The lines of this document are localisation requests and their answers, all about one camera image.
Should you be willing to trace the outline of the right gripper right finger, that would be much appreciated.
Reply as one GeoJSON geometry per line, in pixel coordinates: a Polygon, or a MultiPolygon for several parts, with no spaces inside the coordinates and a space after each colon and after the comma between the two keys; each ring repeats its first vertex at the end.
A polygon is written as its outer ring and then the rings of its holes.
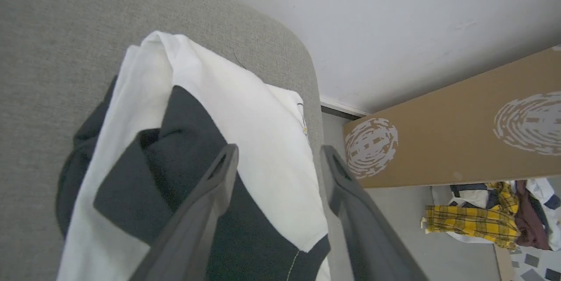
{"type": "Polygon", "coordinates": [[[428,281],[334,147],[320,150],[329,209],[341,222],[355,281],[428,281]]]}

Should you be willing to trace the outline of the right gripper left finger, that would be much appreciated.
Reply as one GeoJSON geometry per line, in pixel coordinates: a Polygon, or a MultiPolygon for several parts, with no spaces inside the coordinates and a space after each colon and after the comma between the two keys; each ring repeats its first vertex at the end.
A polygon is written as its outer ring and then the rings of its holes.
{"type": "Polygon", "coordinates": [[[205,281],[218,219],[231,202],[238,157],[235,144],[223,147],[129,281],[205,281]]]}

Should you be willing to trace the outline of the black and white garment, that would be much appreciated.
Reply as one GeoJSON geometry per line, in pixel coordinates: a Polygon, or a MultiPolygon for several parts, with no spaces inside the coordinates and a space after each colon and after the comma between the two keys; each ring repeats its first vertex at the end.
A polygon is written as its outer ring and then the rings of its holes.
{"type": "Polygon", "coordinates": [[[239,153],[205,281],[331,281],[303,101],[184,35],[130,46],[73,139],[57,281],[129,281],[219,153],[239,153]]]}

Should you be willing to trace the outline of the yellow plaid cloth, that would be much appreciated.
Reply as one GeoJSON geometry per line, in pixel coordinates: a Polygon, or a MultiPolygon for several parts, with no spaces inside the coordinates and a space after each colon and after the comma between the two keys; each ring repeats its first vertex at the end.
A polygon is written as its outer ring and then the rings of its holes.
{"type": "Polygon", "coordinates": [[[503,249],[515,249],[520,235],[515,224],[519,200],[509,182],[485,185],[497,191],[499,205],[492,209],[428,205],[421,218],[426,233],[447,233],[465,243],[495,244],[503,249]]]}

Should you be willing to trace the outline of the white and black cloth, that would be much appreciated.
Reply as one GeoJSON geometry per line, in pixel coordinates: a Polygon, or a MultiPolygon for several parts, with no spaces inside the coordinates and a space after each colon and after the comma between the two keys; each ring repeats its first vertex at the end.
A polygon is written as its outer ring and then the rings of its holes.
{"type": "Polygon", "coordinates": [[[432,186],[435,205],[492,209],[499,205],[498,193],[484,183],[432,186]]]}

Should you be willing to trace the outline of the brown cardboard box white print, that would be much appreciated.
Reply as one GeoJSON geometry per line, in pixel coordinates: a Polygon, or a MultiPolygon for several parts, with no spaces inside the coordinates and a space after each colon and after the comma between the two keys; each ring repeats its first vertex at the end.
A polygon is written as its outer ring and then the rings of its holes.
{"type": "Polygon", "coordinates": [[[561,46],[347,123],[366,188],[561,176],[561,46]]]}

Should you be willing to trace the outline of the dark red cloth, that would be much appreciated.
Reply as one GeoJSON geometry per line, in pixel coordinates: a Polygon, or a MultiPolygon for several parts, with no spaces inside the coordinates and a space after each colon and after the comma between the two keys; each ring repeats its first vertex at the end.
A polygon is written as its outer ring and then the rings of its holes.
{"type": "Polygon", "coordinates": [[[551,250],[547,233],[547,219],[541,204],[526,187],[527,181],[515,181],[516,197],[519,200],[515,224],[520,232],[517,245],[551,250]]]}

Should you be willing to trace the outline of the white cloth grey squares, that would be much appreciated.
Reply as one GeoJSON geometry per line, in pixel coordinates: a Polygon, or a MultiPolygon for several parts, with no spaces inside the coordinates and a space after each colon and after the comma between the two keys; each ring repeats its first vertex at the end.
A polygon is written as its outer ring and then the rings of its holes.
{"type": "Polygon", "coordinates": [[[510,256],[513,281],[561,281],[561,250],[518,247],[510,256]]]}

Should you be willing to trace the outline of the white cloth navy patches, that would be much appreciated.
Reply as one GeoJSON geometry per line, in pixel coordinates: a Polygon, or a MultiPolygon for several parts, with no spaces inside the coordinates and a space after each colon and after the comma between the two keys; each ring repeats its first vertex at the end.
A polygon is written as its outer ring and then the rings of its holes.
{"type": "Polygon", "coordinates": [[[526,181],[526,189],[541,207],[547,221],[546,233],[552,251],[561,250],[561,198],[555,193],[548,179],[534,178],[526,181]]]}

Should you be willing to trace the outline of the grey fabric sofa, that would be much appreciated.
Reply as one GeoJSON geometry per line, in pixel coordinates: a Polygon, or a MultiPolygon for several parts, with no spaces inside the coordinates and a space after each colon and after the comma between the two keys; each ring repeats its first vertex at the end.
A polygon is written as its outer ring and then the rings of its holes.
{"type": "Polygon", "coordinates": [[[104,99],[130,46],[184,35],[298,93],[328,224],[331,281],[355,281],[321,179],[324,141],[311,56],[280,22],[233,0],[0,0],[0,280],[57,281],[65,238],[58,183],[74,135],[104,99]]]}

